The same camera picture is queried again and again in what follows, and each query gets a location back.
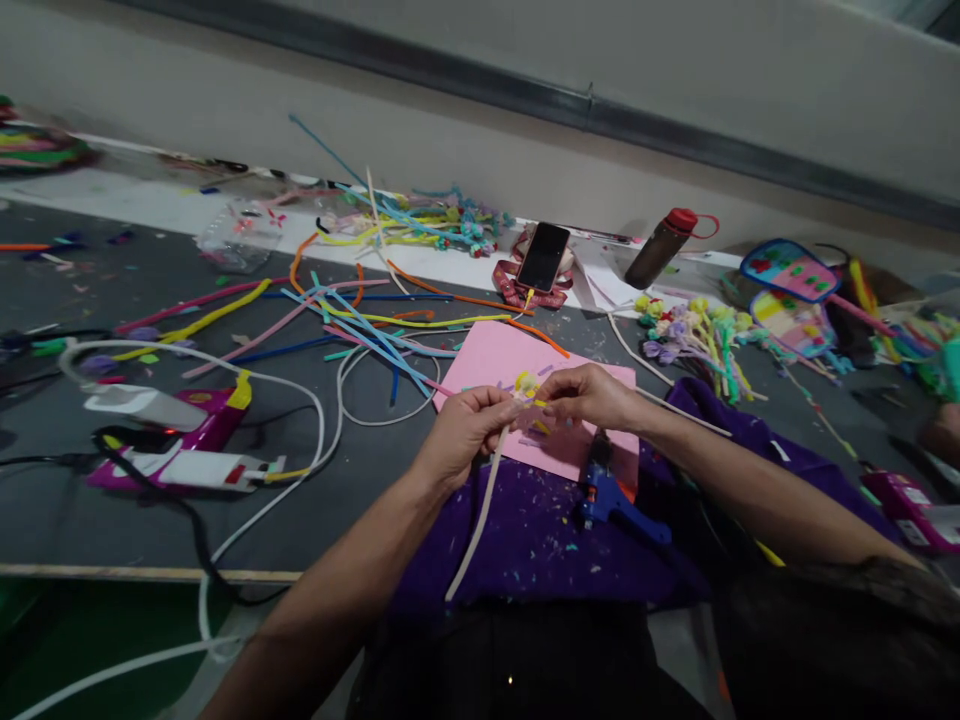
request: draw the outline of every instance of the pink paper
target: pink paper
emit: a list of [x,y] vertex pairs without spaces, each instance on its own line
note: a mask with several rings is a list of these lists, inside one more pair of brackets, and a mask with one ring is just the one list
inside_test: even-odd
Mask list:
[[[496,386],[500,382],[503,387],[512,391],[517,376],[522,372],[531,373],[538,383],[543,383],[547,376],[537,377],[537,373],[548,365],[553,365],[552,372],[556,372],[590,362],[593,361],[579,355],[571,355],[568,360],[545,342],[504,323],[478,322],[467,334],[459,355],[443,379],[443,385],[460,392],[465,387]],[[601,367],[629,387],[636,385],[636,371],[633,368],[602,364]],[[446,400],[447,398],[439,393],[434,396],[437,409],[442,408]],[[507,436],[503,454],[577,482],[583,474],[595,433],[596,427],[588,423],[579,428],[560,426],[548,437],[538,437],[543,443],[543,446],[538,448],[522,444],[522,433],[513,432]],[[640,439],[624,432],[608,434],[614,445],[614,474],[621,485],[636,487],[640,466]]]

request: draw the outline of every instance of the wall trim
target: wall trim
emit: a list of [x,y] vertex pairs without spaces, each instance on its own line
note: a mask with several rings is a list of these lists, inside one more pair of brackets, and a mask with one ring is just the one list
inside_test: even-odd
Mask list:
[[111,0],[921,225],[960,232],[960,202],[804,160],[265,0]]

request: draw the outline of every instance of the phone screen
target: phone screen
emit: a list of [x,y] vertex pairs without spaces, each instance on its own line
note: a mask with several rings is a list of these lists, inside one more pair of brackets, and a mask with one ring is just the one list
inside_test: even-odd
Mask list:
[[539,223],[517,275],[517,284],[540,292],[550,292],[569,239],[569,230]]

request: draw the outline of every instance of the red bottle cap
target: red bottle cap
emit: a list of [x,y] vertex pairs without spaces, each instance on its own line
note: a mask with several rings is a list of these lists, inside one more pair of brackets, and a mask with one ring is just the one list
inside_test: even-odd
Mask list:
[[697,226],[696,214],[686,208],[674,208],[663,221],[678,235],[689,235]]

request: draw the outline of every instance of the workbench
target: workbench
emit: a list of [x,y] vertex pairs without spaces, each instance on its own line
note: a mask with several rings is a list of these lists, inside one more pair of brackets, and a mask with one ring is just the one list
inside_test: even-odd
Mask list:
[[[75,272],[58,272],[45,261],[24,262],[15,254],[0,257],[4,331],[22,331],[53,322],[61,323],[65,329],[110,329],[218,289],[216,281],[221,273],[198,257],[197,248],[187,235],[22,203],[0,213],[0,230],[8,242],[24,243],[47,242],[66,232],[79,231],[83,242],[89,245],[87,250],[64,255],[77,264]],[[116,246],[106,243],[108,238],[128,230],[133,232],[130,242]],[[464,256],[462,262],[472,261]],[[275,253],[256,275],[232,277],[230,283],[285,276],[289,263],[289,255]],[[301,278],[309,277],[310,270],[315,270],[322,282],[356,279],[356,271],[349,265],[308,259],[301,266]],[[405,270],[417,274],[416,266],[408,265]],[[367,277],[386,276],[369,271]],[[496,299],[492,292],[483,295],[476,288],[433,284],[445,291]],[[374,287],[367,290],[367,297],[393,292],[392,286]],[[442,301],[366,300],[363,307],[383,315],[430,309],[438,320],[474,315],[477,310],[476,306]],[[289,300],[260,299],[194,339],[201,350],[219,356],[236,347],[232,335],[256,336],[290,309]],[[199,317],[193,314],[171,318],[160,327],[181,327]],[[600,362],[636,367],[638,385],[666,395],[666,385],[636,365],[602,315],[576,309],[539,310],[528,320],[571,352]],[[641,336],[637,323],[627,319],[618,322],[627,341],[636,346]],[[257,351],[319,337],[320,325],[315,315],[303,313]],[[445,343],[452,347],[463,337],[462,333],[437,335],[430,340],[437,346]],[[336,423],[335,376],[339,362],[325,362],[323,358],[345,347],[345,343],[330,343],[250,366],[316,392],[324,406],[327,443]],[[150,385],[169,393],[185,387],[225,388],[234,383],[235,376],[220,369],[184,381],[180,374],[199,361],[178,359],[172,353],[159,352],[158,356],[159,363],[148,366],[132,361],[118,372],[133,384]],[[756,348],[745,348],[737,358],[753,386],[770,397],[769,402],[744,403],[741,409],[835,462],[847,479],[856,483],[860,468],[817,422],[797,388],[777,376],[770,356]],[[410,360],[414,367],[433,377],[431,361],[413,356]],[[449,365],[449,361],[440,362],[444,369]],[[665,372],[674,378],[682,375],[682,371],[672,367]],[[892,367],[847,376],[842,389],[806,369],[798,367],[794,372],[840,435],[864,459],[923,480],[920,470],[888,442],[891,433],[912,439],[919,424],[935,408],[935,403],[916,385],[905,381]],[[345,383],[346,406],[362,419],[386,420],[406,414],[423,401],[413,384],[403,380],[397,403],[390,407],[391,380],[388,367],[377,359],[365,359]],[[902,386],[900,398],[907,405],[906,409],[895,408],[895,431],[861,406],[850,392],[894,383]],[[19,388],[0,398],[0,438],[6,438],[0,444],[0,459],[91,451],[90,433],[105,423],[103,417],[82,409],[84,399],[78,388],[63,378]],[[330,462],[232,547],[219,563],[224,576],[248,583],[294,581],[403,472],[434,417],[432,407],[428,407],[389,428],[360,427],[345,420],[339,447]],[[228,450],[266,460],[286,455],[287,467],[298,468],[312,457],[316,436],[317,418],[303,394],[254,381],[250,411]],[[935,489],[927,490],[939,497]],[[251,495],[196,498],[191,502],[204,517],[210,545],[215,548],[277,492],[267,488]],[[950,575],[954,575],[953,569],[948,568]],[[67,469],[48,464],[0,471],[0,575],[196,581],[201,574],[189,524],[179,513],[163,506],[144,506],[129,495],[88,487],[83,477],[71,476]]]

